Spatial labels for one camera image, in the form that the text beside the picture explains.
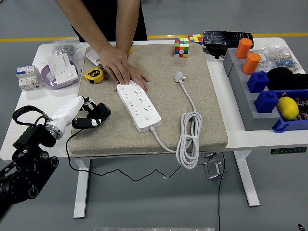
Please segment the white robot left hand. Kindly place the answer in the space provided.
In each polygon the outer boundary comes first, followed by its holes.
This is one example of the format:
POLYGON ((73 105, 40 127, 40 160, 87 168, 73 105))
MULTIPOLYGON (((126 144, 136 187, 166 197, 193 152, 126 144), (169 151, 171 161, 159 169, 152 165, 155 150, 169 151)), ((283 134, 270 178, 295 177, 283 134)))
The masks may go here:
POLYGON ((76 129, 89 129, 99 126, 110 114, 111 110, 104 103, 95 104, 90 97, 77 96, 63 102, 46 126, 60 132, 64 132, 68 125, 76 129), (76 118, 82 109, 88 112, 87 116, 76 118))

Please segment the person's left hand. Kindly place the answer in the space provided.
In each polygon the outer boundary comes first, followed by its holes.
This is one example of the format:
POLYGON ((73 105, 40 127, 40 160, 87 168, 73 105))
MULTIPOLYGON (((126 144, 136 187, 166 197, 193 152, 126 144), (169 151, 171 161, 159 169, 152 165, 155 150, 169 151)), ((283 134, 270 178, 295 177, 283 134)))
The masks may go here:
POLYGON ((132 65, 128 65, 129 77, 132 81, 136 82, 144 91, 148 90, 147 83, 150 82, 149 78, 142 73, 139 69, 132 65))

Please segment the person's right hand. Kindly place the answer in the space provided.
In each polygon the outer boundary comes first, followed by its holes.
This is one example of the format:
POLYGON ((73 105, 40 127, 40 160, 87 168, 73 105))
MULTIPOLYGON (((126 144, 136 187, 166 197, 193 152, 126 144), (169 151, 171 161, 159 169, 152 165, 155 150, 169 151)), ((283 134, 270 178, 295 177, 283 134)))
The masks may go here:
POLYGON ((130 75, 128 59, 124 52, 110 44, 97 50, 103 68, 113 78, 116 84, 129 84, 130 75))

